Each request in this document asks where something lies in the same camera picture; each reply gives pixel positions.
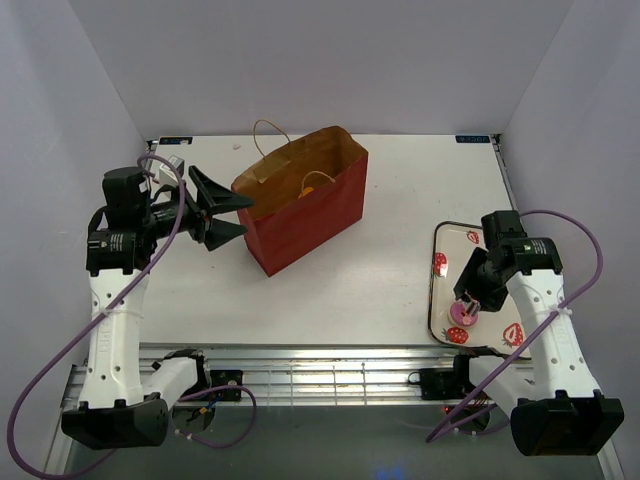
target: white arm segment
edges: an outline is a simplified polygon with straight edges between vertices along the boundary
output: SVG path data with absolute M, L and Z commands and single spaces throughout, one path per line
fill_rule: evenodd
M 531 275 L 517 273 L 507 282 L 507 290 L 516 303 L 527 336 L 564 300 L 563 277 L 553 270 L 534 270 Z M 533 386 L 517 366 L 511 365 L 485 388 L 486 394 L 507 415 L 511 415 L 519 398 L 555 398 L 556 390 L 565 390 L 573 398 L 592 398 L 593 391 L 600 389 L 582 356 L 567 313 L 560 313 L 529 346 L 529 351 L 534 378 L 527 380 L 533 380 Z M 469 380 L 478 385 L 502 362 L 498 357 L 471 359 Z
M 90 277 L 92 316 L 106 308 L 139 273 L 134 270 L 132 275 L 124 275 L 122 270 L 102 270 L 97 277 Z M 107 318 L 91 332 L 87 375 L 78 398 L 78 402 L 88 402 L 91 409 L 113 408 L 117 399 L 125 400 L 127 405 L 143 400 L 138 350 L 148 283 L 147 275 L 124 298 L 124 303 L 107 312 Z
M 102 270 L 97 277 L 90 277 L 92 315 L 106 308 L 139 273 Z M 90 409 L 113 408 L 120 399 L 127 406 L 136 405 L 154 392 L 171 408 L 198 380 L 194 359 L 172 358 L 162 361 L 144 387 L 140 383 L 140 319 L 148 283 L 147 275 L 91 332 L 87 374 L 78 398 L 79 403 L 88 402 Z

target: black label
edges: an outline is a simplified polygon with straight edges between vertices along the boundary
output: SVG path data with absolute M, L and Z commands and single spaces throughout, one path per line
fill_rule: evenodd
M 162 137 L 160 145 L 191 145 L 193 137 Z
M 488 135 L 456 135 L 456 143 L 491 143 Z

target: gray floor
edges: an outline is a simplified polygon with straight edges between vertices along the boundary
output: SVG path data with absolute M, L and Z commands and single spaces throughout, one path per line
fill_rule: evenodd
M 249 416 L 221 408 L 207 436 L 230 439 Z M 171 433 L 157 448 L 117 452 L 85 479 L 221 478 L 370 480 L 602 479 L 596 457 L 523 457 L 509 429 L 487 437 L 424 442 L 441 407 L 261 408 L 252 434 L 229 450 L 210 450 Z M 492 419 L 498 422 L 501 414 Z M 74 446 L 68 471 L 99 453 Z

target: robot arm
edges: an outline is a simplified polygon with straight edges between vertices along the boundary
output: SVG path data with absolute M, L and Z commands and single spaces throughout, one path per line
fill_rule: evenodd
M 189 168 L 189 176 L 198 195 L 194 200 L 187 193 L 179 231 L 188 231 L 209 251 L 244 234 L 244 227 L 212 217 L 253 202 L 214 183 L 195 167 Z M 146 178 L 137 167 L 107 172 L 102 186 L 107 206 L 92 219 L 87 240 L 93 315 L 103 311 L 149 264 L 157 240 L 169 234 L 178 211 L 175 186 L 168 188 L 170 201 L 151 204 Z M 103 214 L 108 228 L 98 229 Z M 89 448 L 160 445 L 167 433 L 168 411 L 184 394 L 208 387 L 204 357 L 195 350 L 168 355 L 141 383 L 140 320 L 148 283 L 149 277 L 143 278 L 91 332 L 78 408 L 62 414 L 63 432 Z
M 533 384 L 509 367 L 485 389 L 510 417 L 525 455 L 594 455 L 624 419 L 618 399 L 605 398 L 578 345 L 564 301 L 562 263 L 548 238 L 529 238 L 515 211 L 482 219 L 487 250 L 476 248 L 454 292 L 469 312 L 499 311 L 511 295 L 527 336 L 556 310 L 558 317 L 529 346 Z M 469 361 L 479 384 L 503 359 Z

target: pink round object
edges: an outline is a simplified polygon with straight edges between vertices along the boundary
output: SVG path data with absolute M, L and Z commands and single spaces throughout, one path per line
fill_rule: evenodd
M 464 310 L 462 302 L 454 302 L 449 309 L 449 321 L 456 327 L 471 328 L 478 321 L 478 315 L 467 315 Z

